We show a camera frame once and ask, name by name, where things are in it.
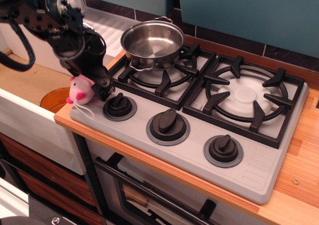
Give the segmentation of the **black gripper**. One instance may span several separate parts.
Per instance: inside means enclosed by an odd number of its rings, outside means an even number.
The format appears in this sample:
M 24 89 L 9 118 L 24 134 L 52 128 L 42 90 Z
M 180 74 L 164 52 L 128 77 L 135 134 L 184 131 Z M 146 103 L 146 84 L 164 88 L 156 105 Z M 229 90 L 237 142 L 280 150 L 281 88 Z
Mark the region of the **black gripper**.
M 77 60 L 76 68 L 65 62 L 82 56 L 104 57 L 107 46 L 103 37 L 95 30 L 84 27 L 82 32 L 76 33 L 54 28 L 48 31 L 46 41 L 52 47 L 54 55 L 60 59 L 60 65 L 72 76 L 81 74 L 93 82 L 91 88 L 101 101 L 106 101 L 115 91 L 113 79 L 102 60 Z

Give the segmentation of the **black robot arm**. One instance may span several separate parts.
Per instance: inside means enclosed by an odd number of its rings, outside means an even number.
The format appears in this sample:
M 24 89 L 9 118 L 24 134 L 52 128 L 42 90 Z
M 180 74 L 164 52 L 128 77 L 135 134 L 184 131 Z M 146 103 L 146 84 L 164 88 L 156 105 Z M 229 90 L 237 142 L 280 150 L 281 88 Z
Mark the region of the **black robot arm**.
M 73 8 L 67 0 L 0 0 L 0 21 L 11 26 L 29 57 L 29 62 L 23 64 L 1 53 L 1 64 L 24 72 L 35 63 L 34 50 L 20 28 L 23 25 L 51 46 L 69 73 L 92 80 L 93 92 L 105 101 L 115 91 L 113 79 L 103 65 L 107 46 L 99 33 L 84 25 L 83 17 L 81 9 Z

